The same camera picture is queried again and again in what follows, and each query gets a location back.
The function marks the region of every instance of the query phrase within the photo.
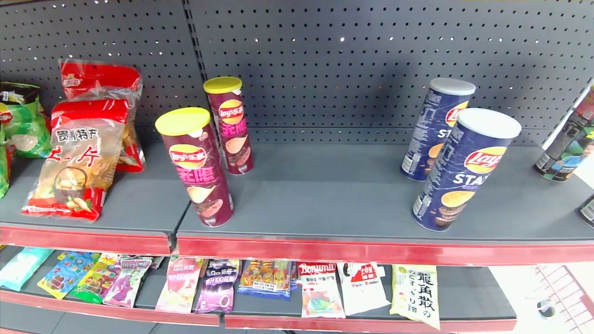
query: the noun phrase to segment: yellow lid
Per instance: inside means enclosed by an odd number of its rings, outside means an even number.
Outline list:
[[[236,77],[212,78],[204,83],[204,90],[210,94],[225,94],[241,88],[241,79]]]
[[[183,136],[201,130],[210,123],[210,113],[204,108],[189,107],[161,115],[154,126],[165,136]]]

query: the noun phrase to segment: blue chip can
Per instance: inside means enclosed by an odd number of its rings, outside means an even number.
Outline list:
[[[421,109],[400,170],[414,181],[427,179],[437,154],[450,135],[458,114],[468,106],[475,85],[466,81],[436,78]]]
[[[521,130],[515,119],[499,112],[463,110],[413,204],[417,223],[431,231],[447,230]]]

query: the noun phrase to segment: pegboard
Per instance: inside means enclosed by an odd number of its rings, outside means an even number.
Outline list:
[[[41,86],[43,106],[51,109],[64,98],[59,58],[135,66],[144,80],[137,115],[141,135],[150,134],[154,120],[169,110],[208,105],[181,1],[36,1],[0,7],[2,80]]]
[[[324,129],[296,141],[410,129],[430,79],[452,77],[477,85],[470,106],[515,117],[529,130],[516,144],[534,145],[594,72],[592,4],[189,1],[206,75],[243,79],[251,128]],[[287,139],[278,135],[259,137]]]

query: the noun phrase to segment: basket image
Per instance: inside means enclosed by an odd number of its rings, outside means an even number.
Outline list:
[[[69,173],[70,175],[79,174],[81,176],[81,179],[82,177],[84,177],[83,185],[78,186],[78,183],[72,184],[72,182],[70,181],[72,179],[71,177],[60,180],[60,182],[58,182],[60,175],[63,175],[64,173]],[[53,179],[53,193],[54,197],[56,198],[56,201],[58,203],[66,204],[69,202],[69,198],[83,198],[85,185],[87,184],[88,179],[89,177],[87,173],[80,168],[66,167],[62,169],[58,174],[56,174],[56,177]]]

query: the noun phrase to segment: white lid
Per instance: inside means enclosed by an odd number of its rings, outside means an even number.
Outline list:
[[[458,114],[458,123],[483,136],[499,139],[516,138],[522,126],[514,118],[501,112],[466,108]]]
[[[448,95],[466,96],[474,94],[476,86],[467,81],[451,78],[431,80],[429,88]]]

